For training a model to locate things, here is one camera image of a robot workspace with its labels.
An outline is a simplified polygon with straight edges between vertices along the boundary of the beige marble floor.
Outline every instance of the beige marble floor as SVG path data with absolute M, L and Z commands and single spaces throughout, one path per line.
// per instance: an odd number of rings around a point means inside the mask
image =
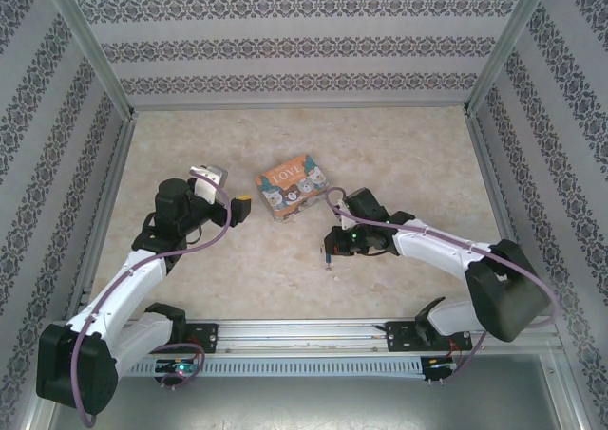
M 392 255 L 335 258 L 326 271 L 319 247 L 335 223 L 331 210 L 321 202 L 279 224 L 255 186 L 260 172 L 301 153 L 332 184 L 367 186 L 390 212 L 498 239 L 459 107 L 150 112 L 138 119 L 93 294 L 122 265 L 158 184 L 188 178 L 193 164 L 228 169 L 228 195 L 251 194 L 252 213 L 214 247 L 183 256 L 144 305 L 175 305 L 190 318 L 397 317 L 466 292 L 456 278 Z M 218 230 L 206 224 L 203 238 Z

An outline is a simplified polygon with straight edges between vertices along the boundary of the robotic arm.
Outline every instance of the robotic arm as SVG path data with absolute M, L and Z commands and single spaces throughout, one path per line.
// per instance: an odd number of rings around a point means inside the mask
M 456 332 L 486 330 L 504 342 L 513 341 L 535 317 L 547 308 L 550 299 L 535 283 L 481 252 L 489 252 L 535 274 L 521 248 L 510 240 L 495 245 L 475 243 L 430 228 L 414 215 L 389 215 L 367 188 L 338 202 L 345 214 L 412 231 L 357 223 L 340 216 L 341 226 L 332 227 L 325 237 L 325 251 L 332 255 L 377 255 L 390 252 L 415 257 L 446 271 L 468 286 L 469 297 L 448 301 L 440 297 L 416 317 L 416 337 L 427 346 Z M 463 249 L 455 244 L 468 245 Z
M 215 166 L 192 168 L 198 175 L 222 187 L 227 173 Z M 36 392 L 38 396 L 76 407 L 72 393 L 70 358 L 76 338 L 86 326 L 103 295 L 114 288 L 120 277 L 131 270 L 107 296 L 94 321 L 86 330 L 78 363 L 78 385 L 84 409 L 95 416 L 105 409 L 114 395 L 119 379 L 142 357 L 167 343 L 181 343 L 185 336 L 185 312 L 154 304 L 128 328 L 125 323 L 145 295 L 172 271 L 181 255 L 156 258 L 132 270 L 141 261 L 165 252 L 186 249 L 186 237 L 208 220 L 224 226 L 227 209 L 216 202 L 216 190 L 200 178 L 170 178 L 159 185 L 155 197 L 156 212 L 149 214 L 137 236 L 132 252 L 119 272 L 100 295 L 64 326 L 51 324 L 40 337 Z M 230 226 L 245 220 L 251 211 L 251 199 L 231 201 Z

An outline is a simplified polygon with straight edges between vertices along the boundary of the printed box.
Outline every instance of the printed box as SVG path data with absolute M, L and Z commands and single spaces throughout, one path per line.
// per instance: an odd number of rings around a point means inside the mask
M 300 155 L 256 179 L 275 221 L 283 221 L 315 204 L 330 186 L 310 155 Z

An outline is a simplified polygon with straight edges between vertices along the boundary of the purple cable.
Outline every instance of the purple cable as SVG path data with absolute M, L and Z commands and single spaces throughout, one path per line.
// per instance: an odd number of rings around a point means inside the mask
M 175 256 L 178 254 L 188 254 L 190 252 L 199 252 L 200 250 L 204 250 L 207 247 L 211 247 L 212 245 L 216 244 L 222 237 L 224 237 L 224 235 L 226 234 L 226 231 L 228 231 L 228 228 L 230 227 L 230 220 L 232 219 L 232 211 L 230 210 L 230 199 L 228 198 L 228 196 L 226 195 L 224 190 L 222 190 L 221 187 L 210 178 L 197 174 L 194 171 L 190 171 L 190 175 L 192 177 L 200 178 L 201 180 L 206 181 L 211 186 L 213 186 L 216 189 L 216 191 L 218 191 L 219 195 L 223 199 L 224 204 L 226 206 L 226 223 L 221 228 L 221 231 L 219 231 L 218 235 L 216 235 L 213 239 L 209 240 L 207 243 L 198 245 L 196 248 L 179 250 L 176 252 L 162 252 L 160 254 L 155 254 L 154 256 L 147 257 L 143 261 L 138 262 L 137 264 L 135 264 L 135 266 L 130 268 L 128 271 L 125 271 L 114 283 L 112 283 L 112 285 L 107 289 L 106 292 L 104 292 L 102 297 L 99 299 L 99 302 L 97 303 L 97 305 L 90 312 L 88 318 L 86 318 L 86 321 L 85 321 L 85 324 L 83 325 L 82 330 L 80 331 L 80 333 L 78 334 L 78 337 L 76 338 L 76 343 L 74 344 L 74 350 L 72 351 L 71 365 L 69 366 L 69 375 L 70 375 L 70 380 L 71 380 L 71 384 L 72 384 L 72 394 L 74 396 L 74 403 L 76 405 L 76 410 L 78 411 L 78 415 L 80 416 L 80 419 L 86 428 L 93 428 L 93 425 L 95 425 L 95 416 L 92 416 L 91 417 L 92 419 L 89 419 L 88 416 L 86 415 L 85 407 L 83 405 L 83 398 L 81 397 L 80 386 L 78 385 L 78 355 L 80 353 L 80 348 L 83 344 L 83 340 L 85 339 L 86 331 L 88 330 L 90 325 L 93 324 L 93 322 L 95 321 L 94 315 L 99 313 L 99 310 L 104 305 L 104 302 L 107 300 L 107 298 L 112 294 L 112 292 L 114 292 L 114 290 L 116 290 L 117 287 L 120 286 L 120 284 L 128 276 L 131 275 L 131 273 L 133 271 L 137 270 L 141 266 L 144 266 L 145 264 L 148 264 L 149 262 L 152 262 L 156 259 L 161 259 L 161 258 L 169 257 L 169 256 Z
M 532 281 L 532 283 L 534 283 L 535 285 L 537 285 L 539 288 L 542 289 L 542 291 L 547 295 L 547 297 L 549 297 L 549 299 L 551 300 L 551 304 L 552 304 L 552 312 L 551 312 L 551 315 L 549 317 L 547 317 L 547 319 L 540 321 L 538 323 L 530 324 L 530 325 L 528 325 L 528 327 L 534 328 L 534 327 L 547 326 L 548 324 L 553 324 L 555 322 L 556 318 L 558 317 L 558 313 L 560 311 L 560 302 L 558 301 L 557 295 L 555 295 L 555 293 L 547 285 L 545 285 L 538 276 L 535 276 L 533 273 L 530 273 L 526 269 L 518 266 L 517 264 L 512 263 L 511 261 L 507 261 L 506 259 L 503 259 L 500 256 L 498 256 L 492 252 L 486 252 L 479 248 L 471 247 L 471 245 L 469 245 L 466 242 L 456 240 L 456 239 L 449 237 L 447 235 L 444 235 L 442 233 L 438 233 L 437 231 L 433 231 L 432 229 L 419 228 L 417 226 L 406 226 L 406 225 L 402 225 L 402 224 L 381 223 L 379 221 L 371 221 L 370 219 L 359 218 L 358 216 L 351 215 L 347 212 L 340 210 L 337 206 L 332 204 L 332 202 L 330 201 L 330 194 L 334 191 L 339 191 L 340 193 L 342 193 L 343 199 L 346 197 L 346 191 L 344 191 L 343 188 L 334 186 L 334 187 L 328 189 L 327 192 L 325 193 L 325 200 L 327 201 L 328 205 L 332 208 L 332 210 L 338 215 L 345 216 L 346 218 L 352 219 L 353 221 L 356 221 L 357 223 L 368 224 L 370 226 L 378 226 L 380 228 L 392 228 L 392 229 L 397 229 L 400 231 L 410 231 L 412 233 L 430 235 L 435 238 L 439 238 L 440 240 L 443 240 L 447 243 L 455 245 L 459 248 L 462 248 L 464 250 L 467 250 L 467 251 L 471 250 L 472 252 L 481 254 L 482 256 L 492 259 L 493 261 L 498 262 L 499 264 L 503 264 L 504 266 L 508 267 L 509 269 L 516 271 L 517 273 L 520 273 L 521 275 L 525 276 L 527 279 Z M 468 356 L 466 356 L 466 359 L 460 365 L 458 365 L 458 368 L 456 371 L 462 370 L 465 366 L 468 365 L 471 358 L 475 355 L 477 350 L 481 347 L 482 341 L 484 340 L 485 335 L 487 335 L 487 332 L 484 332 L 482 334 L 481 338 L 477 342 L 477 345 L 475 345 L 473 347 L 473 349 L 471 349 Z
M 196 345 L 194 343 L 174 343 L 172 345 L 162 345 L 162 346 L 159 346 L 156 349 L 152 350 L 151 352 L 165 351 L 166 349 L 174 349 L 176 347 L 192 347 L 192 348 L 196 349 L 200 353 L 200 362 L 199 362 L 199 365 L 197 366 L 197 369 L 195 370 L 195 372 L 192 373 L 188 377 L 184 378 L 180 373 L 167 373 L 166 375 L 164 375 L 161 378 L 161 387 L 165 386 L 164 382 L 166 380 L 168 380 L 169 378 L 181 379 L 180 383 L 177 383 L 177 384 L 171 386 L 171 388 L 173 390 L 180 388 L 180 387 L 184 387 L 185 385 L 190 383 L 194 379 L 194 377 L 200 373 L 200 371 L 202 370 L 202 366 L 205 363 L 205 350 L 202 348 L 201 345 Z

